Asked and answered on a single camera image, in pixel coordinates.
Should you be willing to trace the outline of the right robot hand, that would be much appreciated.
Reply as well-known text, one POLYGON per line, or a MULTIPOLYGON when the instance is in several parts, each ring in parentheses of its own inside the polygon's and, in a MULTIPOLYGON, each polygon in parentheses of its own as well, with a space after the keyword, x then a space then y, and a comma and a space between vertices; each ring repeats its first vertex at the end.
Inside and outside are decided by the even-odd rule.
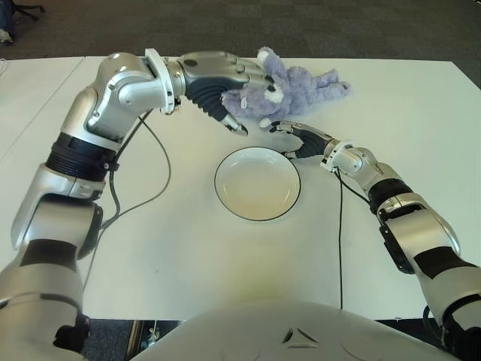
POLYGON ((334 139, 312 126, 291 121, 275 121, 271 124, 269 132, 285 132, 301 140, 302 145, 297 150, 282 152, 287 159, 304 159, 324 155, 326 147, 334 139))

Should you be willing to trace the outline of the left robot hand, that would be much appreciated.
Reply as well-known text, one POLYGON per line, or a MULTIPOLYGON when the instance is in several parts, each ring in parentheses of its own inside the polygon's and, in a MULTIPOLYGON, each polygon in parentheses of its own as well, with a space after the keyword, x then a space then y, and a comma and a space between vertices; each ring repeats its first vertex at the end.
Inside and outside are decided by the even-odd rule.
POLYGON ((183 72, 183 94, 230 132, 247 136, 247 128, 222 104, 222 94, 246 86, 265 89, 274 84, 253 61, 222 51, 187 53, 178 58, 183 72))

